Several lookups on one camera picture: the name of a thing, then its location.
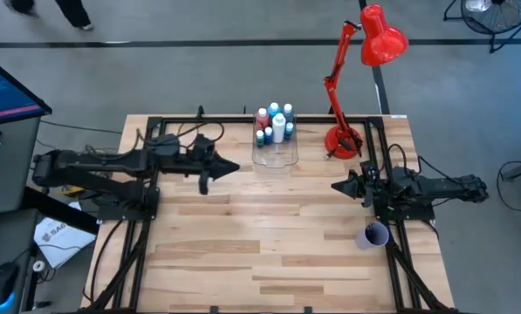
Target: lamp shade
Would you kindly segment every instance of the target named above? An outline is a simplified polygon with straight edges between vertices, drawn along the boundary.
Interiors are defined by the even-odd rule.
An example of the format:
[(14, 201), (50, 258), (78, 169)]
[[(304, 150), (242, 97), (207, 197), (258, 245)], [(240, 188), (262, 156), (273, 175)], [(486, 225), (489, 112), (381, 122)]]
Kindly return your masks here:
[(370, 4), (363, 9), (361, 25), (367, 36), (361, 46), (361, 62), (364, 65), (384, 65), (408, 48), (408, 39), (401, 31), (388, 26), (384, 10), (378, 4)]

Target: lamp arm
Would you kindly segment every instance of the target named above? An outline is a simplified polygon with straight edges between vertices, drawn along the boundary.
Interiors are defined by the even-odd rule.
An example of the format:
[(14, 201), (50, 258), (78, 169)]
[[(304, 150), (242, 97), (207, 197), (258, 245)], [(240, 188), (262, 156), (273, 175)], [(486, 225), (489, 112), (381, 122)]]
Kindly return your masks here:
[(330, 98), (333, 113), (336, 116), (336, 120), (338, 121), (339, 127), (344, 132), (347, 132), (349, 126), (347, 125), (346, 119), (344, 118), (344, 114), (341, 111), (341, 107), (339, 106), (338, 96), (336, 95), (336, 89), (338, 88), (338, 81), (339, 75), (341, 74), (341, 69), (343, 68), (344, 63), (346, 62), (347, 48), (349, 48), (352, 36), (358, 30), (360, 30), (359, 26), (349, 21), (344, 22), (344, 28), (341, 32), (341, 38), (339, 39), (338, 51), (336, 53), (336, 58), (333, 62), (332, 74), (324, 78), (324, 86), (326, 88), (326, 91), (328, 92), (328, 98)]

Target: lamp base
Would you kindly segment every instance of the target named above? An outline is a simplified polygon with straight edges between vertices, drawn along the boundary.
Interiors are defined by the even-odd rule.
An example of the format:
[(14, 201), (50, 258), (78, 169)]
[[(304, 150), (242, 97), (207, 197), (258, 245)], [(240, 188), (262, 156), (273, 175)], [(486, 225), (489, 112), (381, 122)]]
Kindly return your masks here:
[[(355, 131), (353, 128), (352, 131), (356, 137), (360, 137), (359, 132)], [(341, 146), (339, 144), (339, 140), (344, 140), (347, 144), (349, 144), (352, 150), (348, 151), (345, 147)], [(329, 154), (331, 154), (331, 156), (339, 159), (351, 159), (357, 154), (355, 142), (349, 133), (343, 132), (339, 126), (335, 126), (328, 131), (324, 139), (324, 145), (326, 146), (326, 150)]]

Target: floor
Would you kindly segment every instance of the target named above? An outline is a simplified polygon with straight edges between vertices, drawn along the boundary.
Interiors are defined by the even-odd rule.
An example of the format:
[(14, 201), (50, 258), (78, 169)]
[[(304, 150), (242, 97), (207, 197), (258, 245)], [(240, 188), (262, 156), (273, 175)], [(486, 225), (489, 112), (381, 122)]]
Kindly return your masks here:
[[(460, 311), (521, 313), (521, 213), (506, 208), (495, 189), (498, 168), (521, 160), (521, 44), (490, 55), (487, 37), (442, 21), (449, 0), (380, 3), (388, 22), (410, 39), (463, 40), (420, 40), (382, 66), (387, 104), (382, 82), (379, 104), (373, 72), (352, 46), (340, 81), (342, 106), (346, 113), (407, 114), (420, 155), (447, 174), (473, 173), (487, 182), (487, 202), (451, 201), (436, 210), (449, 283)], [(38, 1), (42, 18), (35, 20), (0, 2), (0, 65), (54, 109), (48, 120), (111, 130), (121, 130), (129, 113), (194, 113), (199, 105), (207, 113), (240, 113), (275, 100), (300, 113), (326, 113), (322, 78), (331, 70), (333, 45), (165, 46), (337, 38), (341, 21), (355, 21), (360, 12), (351, 0), (99, 0), (86, 1), (86, 9), (94, 32), (72, 29), (49, 0)], [(108, 44), (68, 48), (76, 42)], [(74, 150), (119, 143), (114, 134), (47, 125), (39, 139)], [(521, 208), (521, 180), (502, 188)], [(78, 308), (91, 255), (87, 249), (75, 256), (40, 286), (38, 299), (54, 302), (43, 312)]]

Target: red desk lamp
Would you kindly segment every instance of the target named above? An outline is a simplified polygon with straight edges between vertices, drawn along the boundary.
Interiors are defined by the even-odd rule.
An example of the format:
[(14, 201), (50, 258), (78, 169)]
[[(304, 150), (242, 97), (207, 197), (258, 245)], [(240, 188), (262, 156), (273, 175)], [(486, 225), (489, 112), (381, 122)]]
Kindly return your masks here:
[[(408, 39), (401, 33), (388, 26), (384, 11), (378, 4), (366, 6), (361, 12), (361, 25), (367, 38), (361, 46), (361, 62), (364, 65), (377, 66), (399, 57), (408, 48)], [(338, 88), (339, 74), (346, 59), (347, 48), (351, 37), (361, 28), (349, 21), (344, 22), (344, 29), (339, 39), (338, 53), (333, 63), (332, 74), (324, 78), (324, 86), (332, 103), (333, 113), (338, 125), (331, 128), (326, 134), (325, 145), (328, 157), (336, 156), (340, 159), (350, 159), (359, 153), (363, 144), (359, 133), (346, 122), (346, 115), (341, 111), (336, 89)]]

